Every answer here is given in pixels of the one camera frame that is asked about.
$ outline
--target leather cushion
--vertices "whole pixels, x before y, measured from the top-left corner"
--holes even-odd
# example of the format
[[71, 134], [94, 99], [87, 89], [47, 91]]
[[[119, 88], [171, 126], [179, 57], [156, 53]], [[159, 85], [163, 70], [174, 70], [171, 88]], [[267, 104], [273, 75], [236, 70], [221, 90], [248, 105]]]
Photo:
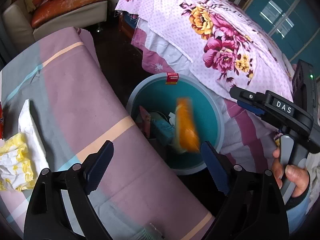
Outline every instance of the leather cushion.
[[105, 0], [51, 0], [36, 9], [32, 16], [31, 26], [38, 28], [43, 23], [76, 10], [82, 6]]

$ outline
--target yellow and white wrapper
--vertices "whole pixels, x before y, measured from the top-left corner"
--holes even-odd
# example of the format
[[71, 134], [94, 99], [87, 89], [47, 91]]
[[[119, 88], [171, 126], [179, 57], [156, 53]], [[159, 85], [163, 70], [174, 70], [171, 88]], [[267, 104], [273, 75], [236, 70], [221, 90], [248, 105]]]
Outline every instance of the yellow and white wrapper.
[[0, 190], [33, 189], [34, 174], [23, 133], [18, 133], [0, 147]]

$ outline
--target metal screw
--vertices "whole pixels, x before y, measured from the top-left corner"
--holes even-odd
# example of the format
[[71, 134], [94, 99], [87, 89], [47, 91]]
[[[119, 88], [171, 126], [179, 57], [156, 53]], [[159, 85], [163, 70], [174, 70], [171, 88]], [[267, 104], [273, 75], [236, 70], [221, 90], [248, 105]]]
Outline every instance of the metal screw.
[[242, 171], [242, 167], [240, 165], [235, 165], [233, 166], [233, 168], [236, 170], [236, 171]]
[[267, 176], [271, 176], [272, 175], [272, 172], [271, 172], [271, 170], [265, 170], [265, 172], [264, 172]]
[[76, 163], [75, 165], [72, 166], [72, 169], [73, 169], [74, 171], [77, 171], [77, 170], [79, 170], [80, 168], [81, 168], [81, 164], [79, 164], [79, 163]]
[[42, 175], [46, 175], [48, 172], [49, 172], [49, 169], [48, 169], [48, 168], [44, 168], [44, 169], [41, 171], [41, 174], [42, 174]]

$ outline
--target gray trigger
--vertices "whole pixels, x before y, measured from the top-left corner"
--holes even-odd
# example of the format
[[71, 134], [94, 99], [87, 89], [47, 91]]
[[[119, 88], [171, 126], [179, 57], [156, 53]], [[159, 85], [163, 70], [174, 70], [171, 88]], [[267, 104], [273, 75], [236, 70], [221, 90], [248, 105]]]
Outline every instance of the gray trigger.
[[282, 135], [280, 137], [280, 156], [279, 161], [285, 167], [290, 159], [290, 155], [293, 149], [294, 141], [288, 135]]

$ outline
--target beige sofa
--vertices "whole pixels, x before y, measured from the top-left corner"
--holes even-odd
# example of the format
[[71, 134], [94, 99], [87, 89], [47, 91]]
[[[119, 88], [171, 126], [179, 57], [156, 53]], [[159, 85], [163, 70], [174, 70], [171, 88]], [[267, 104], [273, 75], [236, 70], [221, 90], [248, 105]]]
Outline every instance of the beige sofa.
[[84, 28], [106, 21], [107, 0], [91, 3], [54, 17], [33, 28], [32, 14], [29, 14], [24, 0], [16, 0], [2, 13], [4, 27], [18, 53], [39, 39], [66, 27]]

